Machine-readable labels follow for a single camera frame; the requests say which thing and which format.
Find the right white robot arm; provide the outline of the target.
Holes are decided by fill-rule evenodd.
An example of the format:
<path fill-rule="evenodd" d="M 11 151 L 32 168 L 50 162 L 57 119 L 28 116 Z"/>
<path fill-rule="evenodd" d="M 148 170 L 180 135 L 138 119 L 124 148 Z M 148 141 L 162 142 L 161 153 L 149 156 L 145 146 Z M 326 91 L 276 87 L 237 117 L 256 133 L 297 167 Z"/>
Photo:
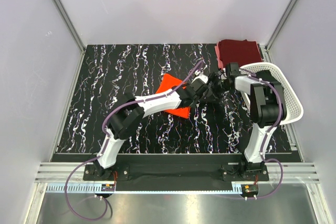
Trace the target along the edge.
<path fill-rule="evenodd" d="M 265 152 L 274 130 L 287 116 L 284 89 L 270 70 L 256 73 L 229 63 L 226 73 L 214 72 L 208 77 L 208 99 L 218 100 L 224 92 L 236 89 L 246 93 L 250 100 L 249 113 L 253 130 L 241 160 L 232 169 L 222 168 L 225 175 L 243 180 L 256 180 L 266 172 Z"/>

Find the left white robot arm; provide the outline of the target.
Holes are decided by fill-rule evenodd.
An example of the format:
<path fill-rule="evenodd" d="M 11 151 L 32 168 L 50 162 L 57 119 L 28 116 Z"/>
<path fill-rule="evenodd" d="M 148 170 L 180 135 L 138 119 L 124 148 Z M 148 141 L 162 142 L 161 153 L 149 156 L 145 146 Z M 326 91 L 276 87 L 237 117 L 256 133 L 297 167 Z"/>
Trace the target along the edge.
<path fill-rule="evenodd" d="M 103 180 L 113 175 L 121 146 L 136 133 L 143 118 L 166 110 L 189 108 L 198 101 L 218 102 L 223 91 L 220 81 L 214 76 L 201 75 L 191 83 L 180 83 L 156 94 L 142 97 L 125 94 L 126 103 L 116 107 L 103 122 L 106 136 L 93 161 L 95 174 Z"/>

